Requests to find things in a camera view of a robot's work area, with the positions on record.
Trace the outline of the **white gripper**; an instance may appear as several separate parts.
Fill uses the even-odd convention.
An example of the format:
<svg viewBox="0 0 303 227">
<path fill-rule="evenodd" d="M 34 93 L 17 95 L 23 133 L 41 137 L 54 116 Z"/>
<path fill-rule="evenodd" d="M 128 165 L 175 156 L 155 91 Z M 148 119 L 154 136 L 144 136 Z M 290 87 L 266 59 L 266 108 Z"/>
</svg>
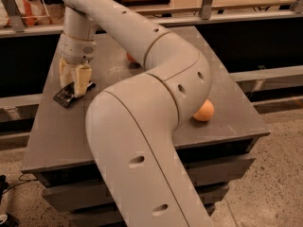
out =
<svg viewBox="0 0 303 227">
<path fill-rule="evenodd" d="M 95 57 L 95 41 L 74 39 L 66 34 L 60 37 L 59 47 L 62 58 L 59 61 L 61 87 L 74 82 L 75 97 L 82 97 L 87 91 L 87 86 L 92 75 L 92 68 L 89 64 Z M 70 64 L 77 64 L 71 70 Z"/>
</svg>

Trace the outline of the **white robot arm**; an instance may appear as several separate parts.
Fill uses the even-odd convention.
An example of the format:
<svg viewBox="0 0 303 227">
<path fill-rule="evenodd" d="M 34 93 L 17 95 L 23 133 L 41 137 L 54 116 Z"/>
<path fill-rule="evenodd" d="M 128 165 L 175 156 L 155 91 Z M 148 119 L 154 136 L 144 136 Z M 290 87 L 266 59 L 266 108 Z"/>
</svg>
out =
<svg viewBox="0 0 303 227">
<path fill-rule="evenodd" d="M 62 55 L 79 62 L 88 19 L 143 67 L 90 103 L 89 148 L 127 227 L 212 227 L 172 143 L 211 87 L 205 55 L 172 31 L 113 0 L 63 0 Z"/>
</svg>

